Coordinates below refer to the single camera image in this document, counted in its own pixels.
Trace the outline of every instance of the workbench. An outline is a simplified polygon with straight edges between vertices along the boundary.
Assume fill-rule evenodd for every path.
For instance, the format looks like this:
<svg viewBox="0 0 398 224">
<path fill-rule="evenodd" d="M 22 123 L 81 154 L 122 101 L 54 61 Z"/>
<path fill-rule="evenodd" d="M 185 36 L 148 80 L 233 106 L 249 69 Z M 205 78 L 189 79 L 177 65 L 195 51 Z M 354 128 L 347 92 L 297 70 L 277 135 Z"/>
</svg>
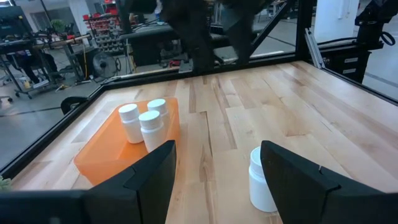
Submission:
<svg viewBox="0 0 398 224">
<path fill-rule="evenodd" d="M 15 190 L 89 189 L 73 158 L 115 107 L 178 99 L 181 137 L 167 223 L 282 223 L 249 199 L 262 140 L 383 192 L 398 192 L 398 108 L 305 62 L 104 92 L 12 181 Z"/>
</svg>

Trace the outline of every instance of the black metal frame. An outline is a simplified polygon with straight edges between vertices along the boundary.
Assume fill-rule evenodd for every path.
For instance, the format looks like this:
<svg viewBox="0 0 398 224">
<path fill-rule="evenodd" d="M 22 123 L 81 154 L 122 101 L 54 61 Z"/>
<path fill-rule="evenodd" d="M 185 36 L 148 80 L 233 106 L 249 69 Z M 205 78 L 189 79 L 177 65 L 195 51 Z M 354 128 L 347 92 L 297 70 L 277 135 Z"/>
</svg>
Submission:
<svg viewBox="0 0 398 224">
<path fill-rule="evenodd" d="M 298 24 L 297 24 L 297 42 L 295 52 L 268 55 L 264 57 L 257 57 L 250 59 L 249 64 L 245 66 L 237 65 L 224 65 L 222 67 L 216 67 L 213 71 L 200 75 L 209 75 L 212 73 L 228 72 L 233 70 L 241 70 L 252 67 L 261 67 L 266 65 L 274 65 L 278 63 L 289 63 L 296 60 L 310 60 L 310 54 L 308 52 L 307 43 L 305 41 L 305 28 L 311 27 L 312 22 L 312 9 L 313 0 L 299 0 L 299 12 L 298 12 Z M 340 54 L 342 52 L 359 52 L 364 49 L 380 49 L 381 45 L 375 46 L 363 46 L 358 44 L 340 44 L 331 47 L 320 47 L 322 55 L 328 54 Z M 398 105 L 398 101 L 389 98 L 381 93 L 378 93 L 360 83 L 353 82 L 344 76 L 337 74 L 329 69 L 324 69 L 324 71 L 364 90 L 383 100 L 386 100 L 394 105 Z M 107 84 L 100 86 L 95 90 L 87 99 L 86 102 L 77 106 L 69 113 L 67 113 L 55 126 L 49 129 L 45 134 L 39 137 L 35 142 L 33 142 L 27 149 L 25 149 L 21 154 L 14 158 L 8 165 L 0 169 L 0 175 L 5 178 L 15 177 L 23 168 L 25 168 L 37 155 L 39 155 L 52 141 L 54 141 L 74 120 L 79 117 L 102 93 L 108 90 L 113 90 L 117 88 L 125 88 L 129 86 L 145 85 L 148 83 L 165 82 L 170 80 L 176 80 L 181 78 L 188 78 L 199 76 L 195 73 L 178 73 L 178 70 L 169 70 L 165 72 L 154 72 L 147 75 L 140 75 L 136 77 L 118 78 Z"/>
</svg>

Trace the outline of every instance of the small bin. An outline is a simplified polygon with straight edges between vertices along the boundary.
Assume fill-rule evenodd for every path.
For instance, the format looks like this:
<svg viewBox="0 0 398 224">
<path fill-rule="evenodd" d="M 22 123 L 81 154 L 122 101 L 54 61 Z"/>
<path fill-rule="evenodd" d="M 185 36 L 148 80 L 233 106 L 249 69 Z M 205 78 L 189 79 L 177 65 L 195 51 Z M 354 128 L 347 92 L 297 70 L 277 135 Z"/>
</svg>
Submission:
<svg viewBox="0 0 398 224">
<path fill-rule="evenodd" d="M 180 140 L 180 118 L 176 98 L 165 98 L 170 113 L 167 140 Z M 138 102 L 140 113 L 147 111 L 149 101 Z M 131 144 L 127 141 L 120 120 L 118 106 L 75 157 L 74 163 L 82 175 L 93 185 L 98 185 L 120 173 L 148 154 L 144 142 Z"/>
</svg>

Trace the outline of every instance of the floor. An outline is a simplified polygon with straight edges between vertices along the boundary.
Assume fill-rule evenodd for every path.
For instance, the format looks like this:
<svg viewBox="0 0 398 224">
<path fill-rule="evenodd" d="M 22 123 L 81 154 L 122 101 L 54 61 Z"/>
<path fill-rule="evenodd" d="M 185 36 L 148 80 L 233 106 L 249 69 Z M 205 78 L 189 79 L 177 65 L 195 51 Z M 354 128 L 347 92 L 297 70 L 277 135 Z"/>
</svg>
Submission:
<svg viewBox="0 0 398 224">
<path fill-rule="evenodd" d="M 254 28 L 263 28 L 267 23 L 268 20 L 262 17 L 259 23 L 255 23 Z M 294 51 L 296 30 L 296 19 L 280 21 L 269 37 L 255 51 L 255 54 Z M 398 17 L 395 17 L 390 24 L 386 25 L 385 30 L 398 37 Z M 81 46 L 75 47 L 75 50 L 79 49 L 81 49 Z M 216 49 L 215 52 L 223 58 L 235 57 L 235 53 L 231 47 Z M 53 55 L 58 69 L 69 64 L 62 49 L 52 50 L 49 53 Z M 397 57 L 398 45 L 393 47 L 385 46 L 382 50 L 374 51 L 369 59 L 364 84 L 398 99 L 398 76 L 396 76 L 398 63 L 394 60 Z M 124 57 L 121 57 L 120 61 L 122 67 L 121 73 L 124 74 L 126 73 Z M 158 65 L 151 65 L 139 68 L 139 71 L 156 70 L 159 68 Z M 13 74 L 22 75 L 13 68 L 11 70 Z M 72 84 L 73 81 L 73 75 L 68 74 L 66 82 Z M 0 157 L 0 168 L 21 153 L 62 118 L 63 114 L 60 110 L 60 104 L 63 99 L 68 96 L 88 96 L 97 87 L 97 83 L 91 82 L 58 92 L 49 90 L 44 93 L 33 93 L 33 99 L 30 100 L 25 96 L 16 98 L 12 83 L 0 86 L 0 96 L 11 95 L 14 98 L 13 103 L 9 103 L 3 99 L 0 104 L 0 154 L 2 155 Z"/>
</svg>

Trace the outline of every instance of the plastic container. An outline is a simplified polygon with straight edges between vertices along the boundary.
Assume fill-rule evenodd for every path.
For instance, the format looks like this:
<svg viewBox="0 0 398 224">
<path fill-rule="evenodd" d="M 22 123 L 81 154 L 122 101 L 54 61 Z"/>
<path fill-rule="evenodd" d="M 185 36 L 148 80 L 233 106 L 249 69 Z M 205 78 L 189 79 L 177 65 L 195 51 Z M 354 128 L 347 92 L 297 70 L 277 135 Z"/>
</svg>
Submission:
<svg viewBox="0 0 398 224">
<path fill-rule="evenodd" d="M 166 129 L 159 111 L 147 111 L 139 116 L 145 147 L 152 152 L 166 140 Z"/>
<path fill-rule="evenodd" d="M 119 108 L 120 120 L 129 143 L 137 144 L 144 140 L 139 122 L 138 106 L 134 103 Z"/>
<path fill-rule="evenodd" d="M 277 207 L 262 170 L 260 151 L 261 148 L 257 147 L 250 154 L 250 201 L 257 209 L 263 212 L 276 212 Z"/>
<path fill-rule="evenodd" d="M 180 142 L 180 118 L 178 101 L 174 97 L 165 98 L 170 113 L 170 127 L 167 140 L 176 140 L 177 153 Z M 149 101 L 134 102 L 140 113 L 147 111 Z M 91 184 L 98 185 L 120 173 L 148 154 L 144 142 L 130 144 L 120 122 L 118 106 L 95 132 L 91 139 L 75 157 L 74 163 L 81 175 Z"/>
<path fill-rule="evenodd" d="M 166 101 L 164 99 L 156 99 L 152 100 L 151 102 L 148 103 L 148 110 L 149 111 L 159 111 L 165 129 L 168 129 L 170 126 L 170 114 L 167 109 Z"/>
</svg>

